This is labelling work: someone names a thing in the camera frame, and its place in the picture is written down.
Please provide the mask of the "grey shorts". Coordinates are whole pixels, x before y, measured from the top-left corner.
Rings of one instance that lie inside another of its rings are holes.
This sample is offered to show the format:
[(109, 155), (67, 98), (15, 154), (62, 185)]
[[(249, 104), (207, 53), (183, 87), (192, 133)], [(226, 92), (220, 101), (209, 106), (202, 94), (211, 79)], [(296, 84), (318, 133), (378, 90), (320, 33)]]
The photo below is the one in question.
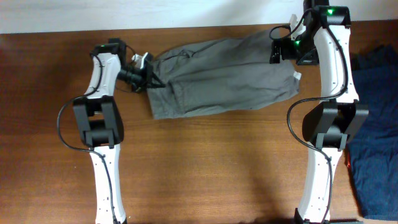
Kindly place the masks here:
[(258, 110), (299, 93), (290, 61), (271, 64), (268, 30), (170, 49), (154, 61), (163, 88), (149, 89), (154, 119)]

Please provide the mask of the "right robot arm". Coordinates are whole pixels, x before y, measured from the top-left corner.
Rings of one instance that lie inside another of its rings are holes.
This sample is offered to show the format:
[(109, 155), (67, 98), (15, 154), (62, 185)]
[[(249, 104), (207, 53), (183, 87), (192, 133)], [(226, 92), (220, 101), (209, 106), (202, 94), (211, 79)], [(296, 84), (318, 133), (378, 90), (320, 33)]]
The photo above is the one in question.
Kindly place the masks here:
[(295, 209), (294, 223), (331, 223), (332, 186), (338, 161), (346, 145), (368, 117), (359, 102), (349, 58), (351, 18), (348, 7), (329, 1), (304, 1), (303, 15), (293, 15), (284, 37), (271, 37), (269, 62), (295, 60), (297, 65), (318, 65), (321, 95), (296, 101), (316, 101), (302, 121), (302, 136), (293, 137), (308, 148), (304, 193)]

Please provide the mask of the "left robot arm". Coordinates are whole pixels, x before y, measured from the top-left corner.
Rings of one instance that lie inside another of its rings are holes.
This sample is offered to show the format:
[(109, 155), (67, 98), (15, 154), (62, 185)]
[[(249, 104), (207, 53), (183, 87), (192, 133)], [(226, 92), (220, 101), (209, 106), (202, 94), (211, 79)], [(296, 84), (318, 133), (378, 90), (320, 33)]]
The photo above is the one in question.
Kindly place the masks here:
[(85, 94), (73, 100), (80, 139), (89, 150), (96, 187), (96, 223), (126, 223), (120, 178), (119, 155), (124, 126), (114, 99), (117, 81), (134, 93), (165, 84), (154, 73), (150, 53), (134, 55), (127, 62), (129, 46), (119, 38), (99, 44), (91, 51), (93, 72)]

